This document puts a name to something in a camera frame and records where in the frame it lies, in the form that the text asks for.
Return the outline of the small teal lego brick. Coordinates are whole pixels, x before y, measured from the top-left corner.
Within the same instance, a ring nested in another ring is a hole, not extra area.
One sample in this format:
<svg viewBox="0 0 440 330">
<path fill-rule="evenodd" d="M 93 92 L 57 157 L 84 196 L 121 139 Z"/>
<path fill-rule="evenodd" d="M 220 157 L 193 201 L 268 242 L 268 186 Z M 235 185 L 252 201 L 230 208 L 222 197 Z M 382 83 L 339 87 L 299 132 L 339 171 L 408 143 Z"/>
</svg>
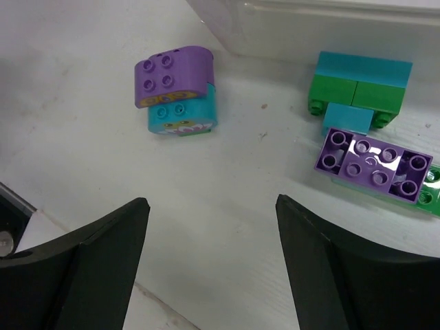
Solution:
<svg viewBox="0 0 440 330">
<path fill-rule="evenodd" d="M 322 126 L 322 136 L 326 136 L 330 128 L 350 131 L 366 135 L 371 126 L 374 111 L 337 103 L 329 103 Z"/>
</svg>

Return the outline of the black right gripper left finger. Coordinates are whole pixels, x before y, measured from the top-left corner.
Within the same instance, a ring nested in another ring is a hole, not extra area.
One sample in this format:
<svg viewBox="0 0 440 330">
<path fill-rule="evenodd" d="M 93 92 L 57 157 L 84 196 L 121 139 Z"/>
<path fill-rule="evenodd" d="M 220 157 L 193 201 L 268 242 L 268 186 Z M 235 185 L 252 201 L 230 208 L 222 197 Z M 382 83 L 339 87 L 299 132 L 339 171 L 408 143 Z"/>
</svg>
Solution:
<svg viewBox="0 0 440 330">
<path fill-rule="evenodd" d="M 1 260 L 2 329 L 122 329 L 150 206 L 103 218 Z"/>
</svg>

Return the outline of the purple curved lego brick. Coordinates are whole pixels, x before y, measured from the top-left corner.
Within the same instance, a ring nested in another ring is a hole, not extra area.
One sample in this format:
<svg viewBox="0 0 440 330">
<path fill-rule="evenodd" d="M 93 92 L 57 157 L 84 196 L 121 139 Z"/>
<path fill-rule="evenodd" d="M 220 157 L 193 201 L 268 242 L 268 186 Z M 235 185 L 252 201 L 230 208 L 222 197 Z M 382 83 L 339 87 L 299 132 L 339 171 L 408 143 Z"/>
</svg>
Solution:
<svg viewBox="0 0 440 330">
<path fill-rule="evenodd" d="M 138 109 L 203 98 L 214 85 L 214 56 L 201 46 L 185 46 L 142 60 L 134 69 L 135 105 Z"/>
</svg>

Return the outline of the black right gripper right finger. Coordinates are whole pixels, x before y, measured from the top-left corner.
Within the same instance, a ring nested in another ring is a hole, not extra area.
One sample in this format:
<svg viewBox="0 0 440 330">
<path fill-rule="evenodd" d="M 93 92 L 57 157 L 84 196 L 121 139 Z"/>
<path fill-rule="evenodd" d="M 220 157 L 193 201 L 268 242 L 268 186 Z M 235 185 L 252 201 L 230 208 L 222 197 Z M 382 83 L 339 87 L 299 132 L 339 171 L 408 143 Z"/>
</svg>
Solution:
<svg viewBox="0 0 440 330">
<path fill-rule="evenodd" d="M 287 195 L 276 201 L 301 329 L 438 329 L 439 259 L 362 238 Z"/>
</svg>

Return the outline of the small green lego brick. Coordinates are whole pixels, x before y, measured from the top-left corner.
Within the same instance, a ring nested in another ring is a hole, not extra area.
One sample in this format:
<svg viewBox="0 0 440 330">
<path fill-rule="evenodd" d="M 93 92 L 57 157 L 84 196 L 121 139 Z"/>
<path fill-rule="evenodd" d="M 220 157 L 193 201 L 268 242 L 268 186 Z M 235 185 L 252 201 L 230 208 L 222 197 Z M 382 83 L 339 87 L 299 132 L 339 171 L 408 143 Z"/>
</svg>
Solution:
<svg viewBox="0 0 440 330">
<path fill-rule="evenodd" d="M 181 135 L 179 135 L 179 137 L 188 137 L 188 136 L 194 136 L 194 135 L 201 135 L 201 134 L 206 134 L 206 133 L 210 133 L 211 130 L 205 130 L 205 131 L 192 131 L 190 133 L 183 133 Z"/>
</svg>

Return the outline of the teal curved lego brick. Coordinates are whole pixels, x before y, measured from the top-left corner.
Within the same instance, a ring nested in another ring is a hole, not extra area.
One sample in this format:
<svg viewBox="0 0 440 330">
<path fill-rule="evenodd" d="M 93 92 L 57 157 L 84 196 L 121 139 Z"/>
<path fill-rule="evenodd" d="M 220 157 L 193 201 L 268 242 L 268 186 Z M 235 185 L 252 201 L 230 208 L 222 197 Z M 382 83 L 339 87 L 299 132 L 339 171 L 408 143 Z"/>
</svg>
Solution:
<svg viewBox="0 0 440 330">
<path fill-rule="evenodd" d="M 148 108 L 148 130 L 162 135 L 181 135 L 192 131 L 213 130 L 218 123 L 216 89 L 207 84 L 202 98 L 176 100 Z"/>
</svg>

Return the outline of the purple lego plate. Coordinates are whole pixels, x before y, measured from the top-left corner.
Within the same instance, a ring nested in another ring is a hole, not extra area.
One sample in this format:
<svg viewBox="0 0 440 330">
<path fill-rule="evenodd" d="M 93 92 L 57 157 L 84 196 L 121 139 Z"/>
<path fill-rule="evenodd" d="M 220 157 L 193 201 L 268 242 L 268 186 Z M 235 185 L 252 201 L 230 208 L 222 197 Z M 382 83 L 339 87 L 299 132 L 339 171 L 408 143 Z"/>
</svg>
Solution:
<svg viewBox="0 0 440 330">
<path fill-rule="evenodd" d="M 330 128 L 315 170 L 370 193 L 415 204 L 433 156 Z"/>
</svg>

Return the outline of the green lego plate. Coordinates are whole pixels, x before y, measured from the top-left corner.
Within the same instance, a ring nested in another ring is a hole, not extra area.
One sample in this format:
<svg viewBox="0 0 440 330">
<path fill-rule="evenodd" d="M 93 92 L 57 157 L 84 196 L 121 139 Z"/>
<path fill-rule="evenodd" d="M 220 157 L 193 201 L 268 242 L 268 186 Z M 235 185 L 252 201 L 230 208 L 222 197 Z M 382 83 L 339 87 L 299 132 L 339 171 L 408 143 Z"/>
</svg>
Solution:
<svg viewBox="0 0 440 330">
<path fill-rule="evenodd" d="M 359 175 L 344 174 L 331 180 L 386 203 L 439 216 L 439 167 L 436 165 L 399 175 L 394 170 L 365 167 Z"/>
</svg>

